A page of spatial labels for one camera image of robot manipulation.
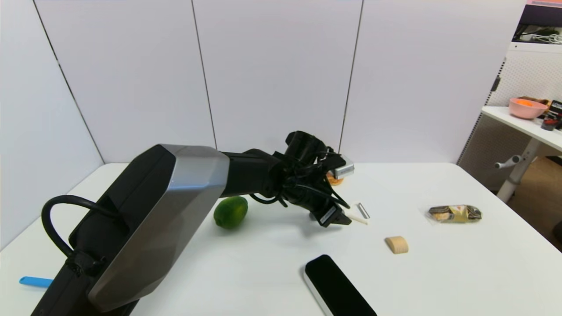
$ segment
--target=pink bowl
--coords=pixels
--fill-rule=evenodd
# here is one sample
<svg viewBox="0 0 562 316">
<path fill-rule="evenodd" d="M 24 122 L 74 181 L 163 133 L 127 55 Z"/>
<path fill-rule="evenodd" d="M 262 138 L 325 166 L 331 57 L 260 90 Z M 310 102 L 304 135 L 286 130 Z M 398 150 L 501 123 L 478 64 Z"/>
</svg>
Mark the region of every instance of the pink bowl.
<svg viewBox="0 0 562 316">
<path fill-rule="evenodd" d="M 548 107 L 542 103 L 513 98 L 509 100 L 509 113 L 521 119 L 532 120 L 545 112 Z"/>
</svg>

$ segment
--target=pegboard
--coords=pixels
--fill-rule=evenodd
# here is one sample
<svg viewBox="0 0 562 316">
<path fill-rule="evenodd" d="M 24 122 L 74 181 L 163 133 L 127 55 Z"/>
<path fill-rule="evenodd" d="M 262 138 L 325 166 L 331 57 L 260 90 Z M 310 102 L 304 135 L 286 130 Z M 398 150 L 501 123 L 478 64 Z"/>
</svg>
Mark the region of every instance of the pegboard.
<svg viewBox="0 0 562 316">
<path fill-rule="evenodd" d="M 520 96 L 562 100 L 562 46 L 512 43 L 500 77 L 489 106 L 507 106 Z"/>
<path fill-rule="evenodd" d="M 500 85 L 485 105 L 507 106 L 519 96 L 562 100 L 562 47 L 512 43 L 500 67 Z M 530 137 L 487 116 L 480 115 L 457 164 L 481 184 L 498 190 L 512 168 L 495 169 L 521 154 Z"/>
</svg>

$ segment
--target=orange item in bowl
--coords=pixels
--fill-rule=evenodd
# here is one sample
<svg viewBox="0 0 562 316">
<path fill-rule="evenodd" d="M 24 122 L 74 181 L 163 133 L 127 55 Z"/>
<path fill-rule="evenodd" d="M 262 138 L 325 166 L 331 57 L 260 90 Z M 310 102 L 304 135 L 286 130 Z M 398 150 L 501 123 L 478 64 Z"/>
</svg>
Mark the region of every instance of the orange item in bowl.
<svg viewBox="0 0 562 316">
<path fill-rule="evenodd" d="M 531 101 L 529 101 L 529 100 L 517 99 L 517 101 L 515 101 L 515 103 L 521 104 L 521 105 L 524 105 L 524 106 L 533 107 L 533 103 L 532 103 Z"/>
</svg>

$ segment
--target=green lime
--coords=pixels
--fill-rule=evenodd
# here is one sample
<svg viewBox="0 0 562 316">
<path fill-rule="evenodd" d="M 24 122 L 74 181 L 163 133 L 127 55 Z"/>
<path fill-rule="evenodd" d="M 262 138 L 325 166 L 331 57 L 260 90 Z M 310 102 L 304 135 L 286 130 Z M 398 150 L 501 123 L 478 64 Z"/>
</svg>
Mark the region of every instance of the green lime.
<svg viewBox="0 0 562 316">
<path fill-rule="evenodd" d="M 215 208 L 213 217 L 217 226 L 232 229 L 244 220 L 248 212 L 248 201 L 241 196 L 225 198 Z"/>
</svg>

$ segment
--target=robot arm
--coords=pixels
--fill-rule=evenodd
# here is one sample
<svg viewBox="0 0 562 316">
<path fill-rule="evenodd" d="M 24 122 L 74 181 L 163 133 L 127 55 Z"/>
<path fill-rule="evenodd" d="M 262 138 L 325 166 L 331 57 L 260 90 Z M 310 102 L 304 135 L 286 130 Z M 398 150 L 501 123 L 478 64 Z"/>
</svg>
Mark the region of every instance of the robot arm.
<svg viewBox="0 0 562 316">
<path fill-rule="evenodd" d="M 50 209 L 60 197 L 47 202 L 44 226 L 66 249 L 67 260 L 32 315 L 130 314 L 164 279 L 219 197 L 250 194 L 284 206 L 288 201 L 308 209 L 324 227 L 350 224 L 340 207 L 348 205 L 325 175 L 352 165 L 307 133 L 293 132 L 286 143 L 285 154 L 273 155 L 154 146 L 90 208 L 69 237 L 72 248 L 53 235 L 50 224 Z"/>
</svg>

